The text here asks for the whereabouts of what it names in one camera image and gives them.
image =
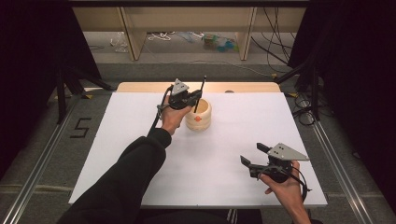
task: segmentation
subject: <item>white table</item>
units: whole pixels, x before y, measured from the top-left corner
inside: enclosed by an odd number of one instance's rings
[[[73,203],[137,137],[146,135],[163,93],[113,93],[81,171]],[[166,149],[167,158],[144,196],[144,207],[254,208],[280,205],[266,186],[249,177],[240,155],[266,164],[256,149],[261,142],[273,147],[282,142],[306,154],[283,93],[204,93],[212,106],[211,126],[202,133],[184,124]],[[310,161],[301,161],[308,192],[306,206],[327,204]]]

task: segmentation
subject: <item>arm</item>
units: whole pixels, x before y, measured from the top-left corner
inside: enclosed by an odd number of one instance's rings
[[[292,161],[292,165],[294,168],[300,169],[299,162]],[[292,174],[298,177],[299,173],[296,169],[292,169]],[[269,186],[265,194],[273,192],[276,195],[280,203],[285,207],[286,211],[288,211],[294,224],[311,223],[304,208],[300,183],[293,178],[289,178],[284,183],[279,184],[268,175],[261,175],[260,179]]]
[[[64,213],[58,223],[133,223],[152,177],[165,160],[186,107],[163,111],[163,126],[132,142],[119,160]]]

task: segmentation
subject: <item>cable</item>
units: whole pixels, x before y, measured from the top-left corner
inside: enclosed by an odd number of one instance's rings
[[[161,101],[161,104],[158,107],[157,114],[155,116],[154,122],[152,122],[151,128],[148,131],[148,135],[155,130],[155,126],[157,126],[158,120],[161,118],[162,111],[160,111],[160,110],[161,110],[161,108],[163,108],[163,103],[165,102],[166,95],[168,94],[169,91],[172,90],[172,88],[173,88],[173,86],[170,86],[168,89],[166,89],[165,93],[163,94],[163,100]]]
[[[268,45],[268,51],[270,50],[270,48],[271,48],[271,43],[272,43],[272,39],[274,38],[274,33],[273,33],[273,35],[271,36],[271,41],[270,41],[270,44]],[[286,73],[286,72],[283,72],[283,71],[279,71],[279,70],[276,70],[271,64],[270,64],[270,60],[269,60],[269,58],[268,58],[268,54],[267,54],[267,62],[268,62],[268,65],[270,66],[270,68],[272,68],[274,71],[276,71],[276,72],[278,72],[278,73]]]
[[[273,57],[277,58],[277,59],[280,60],[282,63],[288,64],[287,62],[285,62],[285,61],[282,60],[281,58],[277,57],[273,52],[269,51],[268,49],[265,49],[263,46],[261,46],[259,43],[257,43],[257,41],[253,38],[253,36],[251,37],[251,40],[253,40],[253,42],[256,43],[257,46],[258,46],[260,49],[262,49],[262,50],[264,50],[265,52],[271,54]]]
[[[291,110],[291,114],[293,115],[294,118],[298,118],[298,121],[300,124],[304,126],[310,126],[315,123],[314,115],[310,112],[311,110],[311,102],[309,100],[303,99],[300,102],[297,102],[300,94],[297,95],[297,97],[294,99],[294,108]],[[302,116],[306,115],[310,117],[310,122],[303,122]]]
[[[271,42],[270,42],[270,45],[271,45],[271,43],[273,43],[273,37],[274,37],[274,35],[276,36],[276,38],[278,39],[278,41],[279,41],[279,43],[280,43],[280,46],[282,47],[282,51],[283,51],[283,53],[284,53],[284,55],[285,55],[285,57],[287,58],[287,60],[289,60],[289,54],[286,52],[286,50],[285,50],[285,46],[283,45],[283,43],[282,43],[282,38],[280,37],[280,32],[279,32],[279,24],[278,24],[278,22],[277,22],[277,16],[278,16],[278,13],[279,13],[279,8],[278,7],[276,7],[275,8],[275,24],[273,25],[272,24],[272,22],[271,22],[271,19],[269,18],[269,16],[268,16],[268,14],[267,14],[267,11],[265,10],[265,7],[263,8],[263,10],[264,10],[264,13],[265,13],[265,16],[267,17],[267,20],[270,22],[270,25],[271,25],[271,28],[272,28],[272,30],[273,30],[273,35],[272,35],[272,37],[271,37]]]
[[[171,37],[168,36],[167,32],[153,32],[151,33],[151,36],[148,37],[148,40],[154,40],[155,38],[161,39],[161,40],[166,40],[169,41],[171,40]]]
[[[262,32],[262,37],[264,37],[264,39],[266,39],[267,41],[271,41],[270,39],[268,39],[265,35],[264,35],[264,33]],[[292,47],[289,47],[289,46],[283,46],[283,45],[281,45],[281,44],[278,44],[278,43],[274,43],[273,42],[273,44],[275,44],[275,45],[278,45],[278,46],[281,46],[281,47],[284,47],[284,48],[287,48],[287,49],[292,49]]]
[[[248,67],[244,67],[244,66],[240,66],[240,65],[237,65],[237,64],[233,64],[233,63],[227,63],[227,62],[224,62],[224,61],[205,61],[205,60],[196,60],[196,61],[189,61],[189,62],[178,62],[178,61],[174,61],[174,62],[165,63],[165,62],[162,62],[161,60],[159,60],[158,58],[156,58],[155,55],[154,55],[154,53],[153,53],[146,45],[143,45],[143,46],[144,46],[144,47],[146,48],[146,50],[150,53],[151,57],[153,57],[158,63],[162,63],[162,64],[171,64],[171,63],[226,63],[226,64],[229,64],[229,65],[235,66],[235,67],[237,67],[237,68],[246,69],[246,70],[248,70],[248,71],[251,71],[251,72],[253,72],[253,73],[259,74],[259,75],[261,75],[261,76],[272,77],[271,75],[267,75],[267,74],[264,74],[264,73],[260,73],[260,72],[254,70],[254,69],[251,69],[251,68],[248,68]]]
[[[305,177],[304,177],[303,173],[301,173],[301,171],[300,171],[299,169],[295,168],[295,167],[292,167],[292,168],[295,169],[296,171],[298,171],[298,173],[300,174],[300,176],[303,178],[303,181],[304,181],[304,182],[301,181],[301,179],[298,178],[297,176],[292,175],[291,173],[288,173],[288,172],[285,172],[285,173],[287,173],[288,176],[290,176],[291,178],[295,179],[296,181],[298,181],[298,182],[303,186],[303,194],[302,194],[302,197],[303,197],[303,201],[305,201],[306,194],[308,193],[308,191],[311,191],[312,189],[309,189],[308,186],[306,185],[306,181],[305,181]]]

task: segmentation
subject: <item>person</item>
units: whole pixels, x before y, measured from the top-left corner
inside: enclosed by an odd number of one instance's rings
[[[190,111],[190,106],[180,110],[166,107],[162,112],[162,127],[155,128],[146,137],[137,138],[125,148],[118,161],[63,213],[58,223],[229,224],[225,218],[203,211],[177,211],[147,219],[139,216],[149,182],[165,161],[165,149],[171,144],[172,135]],[[298,169],[299,163],[294,161],[293,166]],[[267,175],[261,175],[260,179],[269,186],[265,193],[275,193],[295,224],[310,223],[297,181],[289,178],[278,184]]]

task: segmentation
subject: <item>metal rail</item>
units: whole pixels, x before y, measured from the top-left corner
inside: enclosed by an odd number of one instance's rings
[[[35,164],[35,168],[30,173],[14,203],[10,206],[6,218],[3,220],[3,224],[16,224],[20,220],[26,205],[29,203],[32,194],[35,191],[35,186],[44,173],[53,151],[58,146],[58,143],[64,132],[64,128],[67,126],[70,115],[72,114],[79,99],[79,95],[72,96],[64,120],[55,127],[55,130],[53,131],[46,147]]]
[[[326,135],[323,127],[321,126],[320,121],[316,121],[314,123],[314,130],[359,223],[374,223],[370,217],[370,214],[368,213],[364,201],[361,199],[361,196],[347,175],[347,171],[338,158],[337,152],[334,150],[334,147],[332,146],[332,143]]]

